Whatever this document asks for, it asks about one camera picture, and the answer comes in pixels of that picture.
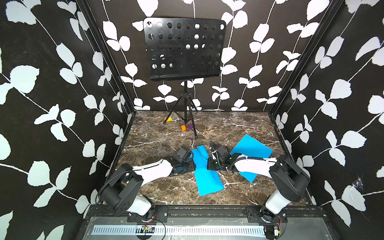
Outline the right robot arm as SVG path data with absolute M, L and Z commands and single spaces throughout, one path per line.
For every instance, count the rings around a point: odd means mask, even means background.
M 272 221 L 290 203 L 300 202 L 310 182 L 309 175 L 287 155 L 258 158 L 241 153 L 231 154 L 226 146 L 213 141 L 210 142 L 210 152 L 208 170 L 252 173 L 274 181 L 277 190 L 258 213 L 265 221 Z

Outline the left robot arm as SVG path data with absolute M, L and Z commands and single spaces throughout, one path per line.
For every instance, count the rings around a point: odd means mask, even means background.
M 142 186 L 160 178 L 183 175 L 196 170 L 193 152 L 181 146 L 173 154 L 159 161 L 132 167 L 121 165 L 101 187 L 100 197 L 116 216 L 125 213 L 137 214 L 150 221 L 154 218 L 154 204 L 139 193 Z

